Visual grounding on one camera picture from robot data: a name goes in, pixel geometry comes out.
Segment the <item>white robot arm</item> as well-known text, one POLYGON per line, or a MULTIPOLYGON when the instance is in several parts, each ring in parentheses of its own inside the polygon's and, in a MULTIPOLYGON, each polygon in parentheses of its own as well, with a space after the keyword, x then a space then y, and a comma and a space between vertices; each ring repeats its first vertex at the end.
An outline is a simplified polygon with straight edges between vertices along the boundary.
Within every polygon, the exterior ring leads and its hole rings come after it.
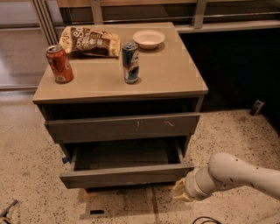
POLYGON ((175 200, 204 200, 213 193, 249 186, 280 200, 280 171, 263 168, 228 153, 210 157, 208 165, 195 168, 176 182, 172 189, 175 200))

